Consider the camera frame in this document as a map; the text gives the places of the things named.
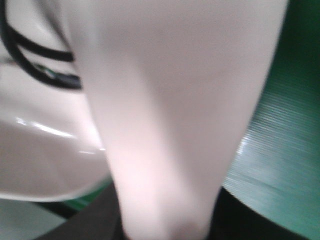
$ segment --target white cylindrical object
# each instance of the white cylindrical object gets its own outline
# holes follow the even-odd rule
[[[199,240],[285,0],[60,1],[132,240]]]

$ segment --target glossy white surface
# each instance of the glossy white surface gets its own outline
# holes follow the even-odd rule
[[[199,240],[287,1],[61,0],[132,240]]]
[[[85,95],[0,65],[0,198],[58,201],[109,176]]]

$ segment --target black cable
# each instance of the black cable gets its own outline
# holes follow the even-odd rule
[[[6,0],[0,0],[0,36],[6,50],[9,52],[15,62],[30,76],[41,83],[64,89],[81,89],[80,80],[78,77],[70,79],[66,82],[60,80],[59,76],[50,78],[44,72],[38,70],[26,57],[22,54],[14,40],[12,31],[7,21]]]
[[[11,34],[14,38],[14,40],[25,49],[29,50],[30,52],[33,52],[37,55],[40,55],[42,57],[58,60],[58,61],[64,61],[64,62],[73,62],[74,56],[71,52],[67,51],[58,51],[54,49],[47,48],[45,46],[41,46],[34,41],[29,40],[25,36],[21,35],[19,32],[17,32],[15,29],[13,29],[11,26],[9,26],[11,30]]]

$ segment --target green floor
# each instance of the green floor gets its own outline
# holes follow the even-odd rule
[[[270,220],[320,240],[320,1],[290,1],[263,95],[224,186]],[[81,209],[97,192],[66,204]]]

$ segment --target green ribbed mat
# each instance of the green ribbed mat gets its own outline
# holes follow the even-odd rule
[[[264,92],[224,187],[311,240],[320,240],[319,121],[320,1],[292,0]],[[80,210],[99,191],[66,204]]]

